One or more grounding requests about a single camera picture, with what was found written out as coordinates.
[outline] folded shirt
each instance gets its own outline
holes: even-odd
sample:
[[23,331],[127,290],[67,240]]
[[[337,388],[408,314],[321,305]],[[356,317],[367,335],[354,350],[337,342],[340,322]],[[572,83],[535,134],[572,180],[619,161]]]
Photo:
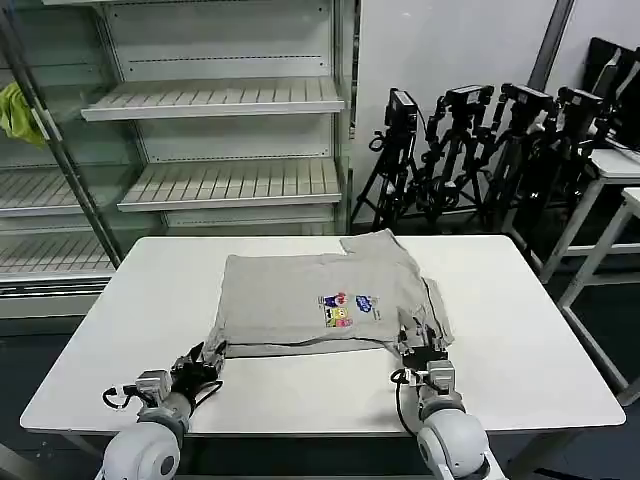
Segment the folded shirt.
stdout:
[[435,283],[388,232],[341,240],[346,255],[227,258],[205,352],[227,357],[398,348],[427,327],[453,340]]

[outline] dark floor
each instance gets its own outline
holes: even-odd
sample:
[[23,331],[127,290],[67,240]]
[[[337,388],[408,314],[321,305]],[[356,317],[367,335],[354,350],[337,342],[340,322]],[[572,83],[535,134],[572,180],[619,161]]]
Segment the dark floor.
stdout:
[[[599,206],[602,213],[598,217],[607,218],[609,212],[615,210],[614,204],[610,201]],[[544,251],[553,245],[561,220],[552,217],[544,222],[544,238],[537,248]],[[591,221],[587,224],[581,232],[581,241],[586,243],[597,238],[602,223]],[[405,231],[401,229],[398,233],[423,233],[419,223],[403,229]],[[637,232],[636,224],[625,235],[636,238]],[[576,259],[564,262],[561,272],[575,271],[579,262]],[[628,269],[636,263],[637,257],[621,256],[609,262],[609,266]],[[557,298],[570,278],[569,274],[556,275],[548,285],[550,295]],[[638,285],[588,288],[574,308],[628,378],[640,374],[637,355],[639,295]],[[71,334],[71,330],[63,334],[50,333],[51,329],[48,332],[16,336],[7,335],[0,328],[0,374],[6,379],[6,388],[11,389],[10,395],[3,396],[0,443],[36,461],[53,478],[91,480],[100,467],[99,459],[77,450],[63,438],[28,434],[19,426],[22,411]],[[640,444],[640,408],[627,409],[627,416],[626,424],[621,427],[583,433],[541,466],[586,479],[640,478],[640,455],[635,452]],[[504,466],[529,438],[529,435],[498,435],[491,438],[491,443]],[[218,475],[407,475],[425,472],[417,449],[409,439],[191,440],[185,446],[181,467],[189,473]]]

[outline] shelf rack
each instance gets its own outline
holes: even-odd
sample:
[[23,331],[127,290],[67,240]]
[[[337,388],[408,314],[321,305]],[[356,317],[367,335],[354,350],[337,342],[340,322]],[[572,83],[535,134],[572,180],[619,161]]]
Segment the shelf rack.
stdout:
[[[93,190],[100,206],[114,201],[122,167],[94,167],[92,176],[100,181]],[[0,171],[0,217],[82,214],[64,175],[56,167]]]
[[105,277],[113,271],[92,231],[0,238],[0,281]]
[[332,158],[149,164],[121,211],[332,204],[340,201]]
[[129,82],[82,110],[89,122],[332,113],[344,108],[330,77]]

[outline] white wall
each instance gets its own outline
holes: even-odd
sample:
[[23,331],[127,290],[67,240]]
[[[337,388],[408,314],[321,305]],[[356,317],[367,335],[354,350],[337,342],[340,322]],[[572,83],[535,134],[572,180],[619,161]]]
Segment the white wall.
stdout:
[[549,81],[548,93],[563,86],[577,87],[592,37],[600,37],[631,50],[640,45],[638,0],[576,0],[562,37]]
[[[554,5],[555,0],[362,0],[354,196],[377,159],[367,144],[384,127],[389,88],[408,90],[428,116],[448,89],[526,83]],[[487,117],[492,115],[493,107]],[[426,150],[422,132],[419,137],[418,161]]]

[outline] cartoon print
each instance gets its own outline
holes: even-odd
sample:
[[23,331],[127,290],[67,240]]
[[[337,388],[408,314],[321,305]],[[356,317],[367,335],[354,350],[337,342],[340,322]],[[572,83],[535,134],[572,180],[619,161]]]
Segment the cartoon print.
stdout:
[[356,295],[356,305],[364,313],[369,313],[373,308],[371,297],[365,297],[364,295]]
[[348,327],[353,324],[353,320],[349,318],[349,311],[346,308],[326,308],[325,313],[327,327]]
[[321,297],[321,298],[323,298],[323,303],[327,307],[335,308],[347,303],[347,295],[344,292],[340,292],[337,295],[334,295],[332,297]]

